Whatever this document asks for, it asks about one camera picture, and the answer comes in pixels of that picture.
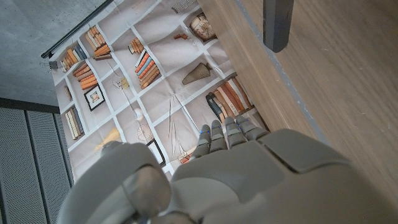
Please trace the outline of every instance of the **concrete wall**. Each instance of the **concrete wall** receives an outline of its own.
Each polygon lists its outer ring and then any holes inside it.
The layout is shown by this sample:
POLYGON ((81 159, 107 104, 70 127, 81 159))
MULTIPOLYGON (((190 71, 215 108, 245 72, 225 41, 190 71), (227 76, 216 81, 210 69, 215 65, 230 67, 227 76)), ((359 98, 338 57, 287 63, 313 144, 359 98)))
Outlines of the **concrete wall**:
POLYGON ((0 97, 57 106, 41 54, 104 0, 3 0, 0 2, 0 97))

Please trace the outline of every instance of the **robotic arm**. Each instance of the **robotic arm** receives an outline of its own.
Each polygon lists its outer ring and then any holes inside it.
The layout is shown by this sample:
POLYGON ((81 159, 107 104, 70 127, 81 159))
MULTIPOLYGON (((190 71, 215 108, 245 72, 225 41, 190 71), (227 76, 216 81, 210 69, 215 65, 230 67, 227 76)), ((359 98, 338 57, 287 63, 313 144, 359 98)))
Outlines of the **robotic arm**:
POLYGON ((341 154, 245 118, 201 129, 170 182, 147 146, 111 142, 74 185, 58 223, 398 223, 396 208, 341 154))

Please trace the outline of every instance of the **gray wall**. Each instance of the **gray wall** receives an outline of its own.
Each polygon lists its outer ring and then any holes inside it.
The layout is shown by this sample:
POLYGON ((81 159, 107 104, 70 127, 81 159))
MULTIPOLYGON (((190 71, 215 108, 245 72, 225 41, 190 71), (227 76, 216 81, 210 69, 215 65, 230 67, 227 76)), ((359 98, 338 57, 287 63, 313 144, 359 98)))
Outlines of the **gray wall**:
POLYGON ((0 1, 0 98, 58 106, 41 54, 104 0, 0 1))
POLYGON ((60 115, 0 108, 1 222, 55 223, 72 184, 60 115))

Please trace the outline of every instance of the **robot finger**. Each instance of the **robot finger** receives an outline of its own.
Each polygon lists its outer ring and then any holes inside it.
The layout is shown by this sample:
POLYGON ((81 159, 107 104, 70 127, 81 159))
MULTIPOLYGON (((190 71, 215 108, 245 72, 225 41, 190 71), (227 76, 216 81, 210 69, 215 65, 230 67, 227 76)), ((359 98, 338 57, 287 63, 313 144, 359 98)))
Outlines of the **robot finger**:
POLYGON ((250 121, 248 121, 246 118, 242 116, 236 117, 236 124, 238 124, 239 128, 243 132, 243 134, 246 136, 248 141, 251 140, 257 140, 260 137, 265 136, 266 134, 269 134, 270 132, 256 127, 254 124, 252 124, 250 121))
POLYGON ((221 128, 221 123, 215 120, 211 123, 211 144, 210 152, 215 152, 218 150, 227 150, 223 129, 221 128))
POLYGON ((230 149, 237 144, 246 142, 241 130, 232 117, 225 118, 225 126, 230 149))
POLYGON ((201 127, 197 148, 192 153, 190 161, 209 154, 211 144, 210 127, 205 124, 201 127))

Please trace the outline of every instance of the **stack of books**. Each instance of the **stack of books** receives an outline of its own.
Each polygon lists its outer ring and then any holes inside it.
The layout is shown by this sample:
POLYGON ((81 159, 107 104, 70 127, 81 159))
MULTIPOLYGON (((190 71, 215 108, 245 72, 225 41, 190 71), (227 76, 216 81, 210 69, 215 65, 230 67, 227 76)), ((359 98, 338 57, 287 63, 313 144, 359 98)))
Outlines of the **stack of books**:
POLYGON ((95 78, 93 71, 91 71, 91 68, 87 65, 87 63, 84 63, 82 66, 77 68, 73 72, 73 76, 76 77, 77 80, 80 82, 82 90, 87 90, 98 84, 98 81, 95 78))
POLYGON ((160 74, 155 62, 144 49, 136 63, 136 73, 142 89, 147 88, 160 74))
POLYGON ((207 94, 206 100, 222 123, 227 116, 235 118, 253 108, 237 77, 230 78, 214 92, 207 94))
POLYGON ((67 50, 65 57, 61 60, 61 69, 63 72, 67 72, 74 64, 86 58, 83 49, 77 45, 74 49, 67 50))
POLYGON ((100 34, 96 26, 90 28, 89 31, 85 34, 85 37, 94 50, 95 60, 112 58, 110 54, 111 50, 109 49, 104 37, 102 36, 102 34, 100 34))
POLYGON ((131 54, 134 54, 134 53, 139 53, 140 54, 144 50, 144 46, 141 44, 139 39, 136 37, 136 38, 134 38, 134 40, 132 40, 130 42, 129 50, 130 50, 131 54))
POLYGON ((68 126, 70 129, 70 133, 72 134, 72 138, 73 140, 76 140, 78 136, 84 134, 83 126, 81 125, 79 114, 77 113, 76 108, 70 108, 65 116, 67 117, 68 126))

